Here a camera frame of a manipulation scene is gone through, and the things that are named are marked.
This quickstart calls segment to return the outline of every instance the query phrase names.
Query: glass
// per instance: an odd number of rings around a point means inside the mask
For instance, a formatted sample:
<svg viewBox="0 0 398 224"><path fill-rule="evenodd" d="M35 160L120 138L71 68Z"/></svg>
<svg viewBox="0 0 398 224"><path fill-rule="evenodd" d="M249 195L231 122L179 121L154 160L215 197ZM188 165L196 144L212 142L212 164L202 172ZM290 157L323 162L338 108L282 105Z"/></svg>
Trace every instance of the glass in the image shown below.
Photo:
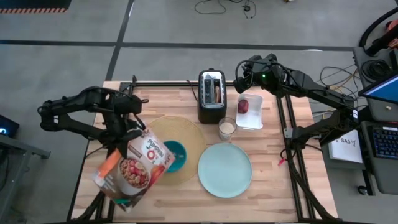
<svg viewBox="0 0 398 224"><path fill-rule="evenodd" d="M227 141L236 130L236 122L232 118L223 118L218 122L218 136L221 140Z"/></svg>

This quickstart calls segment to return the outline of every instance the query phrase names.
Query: keyboard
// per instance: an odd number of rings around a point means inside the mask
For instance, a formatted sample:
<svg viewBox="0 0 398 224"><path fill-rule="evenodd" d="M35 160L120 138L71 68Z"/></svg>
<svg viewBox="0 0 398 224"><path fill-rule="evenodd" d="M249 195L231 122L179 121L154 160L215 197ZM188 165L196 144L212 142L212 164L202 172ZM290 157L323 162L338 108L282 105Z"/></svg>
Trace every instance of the keyboard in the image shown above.
<svg viewBox="0 0 398 224"><path fill-rule="evenodd" d="M376 157L398 159L398 129L373 127Z"/></svg>

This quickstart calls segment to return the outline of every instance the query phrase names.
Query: white container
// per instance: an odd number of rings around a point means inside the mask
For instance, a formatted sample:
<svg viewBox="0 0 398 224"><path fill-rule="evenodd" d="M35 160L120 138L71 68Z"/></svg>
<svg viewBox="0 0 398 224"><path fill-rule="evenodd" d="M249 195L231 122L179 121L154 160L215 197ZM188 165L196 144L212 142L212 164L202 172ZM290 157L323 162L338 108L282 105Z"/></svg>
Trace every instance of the white container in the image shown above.
<svg viewBox="0 0 398 224"><path fill-rule="evenodd" d="M249 109L248 112L244 114L238 113L238 104L236 104L236 125L238 126L238 129L246 131L262 129L262 96L253 94L240 94L238 97L238 103L241 100L248 101Z"/></svg>

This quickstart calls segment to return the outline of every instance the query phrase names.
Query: gray floor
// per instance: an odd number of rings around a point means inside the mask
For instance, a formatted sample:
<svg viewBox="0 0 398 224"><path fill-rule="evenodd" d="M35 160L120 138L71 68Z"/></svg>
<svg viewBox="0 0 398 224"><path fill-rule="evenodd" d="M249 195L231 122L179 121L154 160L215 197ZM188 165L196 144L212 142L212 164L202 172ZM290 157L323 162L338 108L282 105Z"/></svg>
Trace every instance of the gray floor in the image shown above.
<svg viewBox="0 0 398 224"><path fill-rule="evenodd" d="M226 0L221 2L227 13L212 16L196 14L193 11L196 0L136 0L124 41L352 47L370 23L396 7L393 0L296 0L289 4L281 0L253 1L257 4L257 16L247 20L240 5ZM115 42L127 2L74 0L66 14L0 14L0 40ZM213 2L200 7L217 9ZM383 26L379 26L372 36L383 32ZM66 219L87 145L84 138L75 134L42 131L36 108L47 99L75 95L85 87L101 85L113 49L0 45L1 114L21 124L18 139L52 151L48 161L32 161L13 206L28 217L29 223ZM351 52L123 47L113 80L130 80L132 74L139 80L195 80L207 68L221 69L232 80L239 61L269 53L316 81L324 66L354 64ZM323 75L334 72L325 70ZM347 74L340 72L325 82L345 77ZM356 89L353 81L345 86ZM359 105L364 104L366 100L360 99ZM313 112L328 109L326 105L312 104ZM77 113L73 117L90 124L94 115ZM396 223L398 196L379 192L375 197L359 195L356 186L363 184L360 171L327 169L340 218Z"/></svg>

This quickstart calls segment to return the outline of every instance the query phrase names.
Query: toaster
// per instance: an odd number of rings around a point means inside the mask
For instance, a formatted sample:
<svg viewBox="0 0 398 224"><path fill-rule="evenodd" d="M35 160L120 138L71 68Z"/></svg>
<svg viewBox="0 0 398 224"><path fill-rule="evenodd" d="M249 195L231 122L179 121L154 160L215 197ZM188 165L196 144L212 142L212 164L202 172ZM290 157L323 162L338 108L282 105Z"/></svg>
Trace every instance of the toaster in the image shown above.
<svg viewBox="0 0 398 224"><path fill-rule="evenodd" d="M226 82L222 71L209 70L199 74L198 119L203 124L218 124L226 114Z"/></svg>

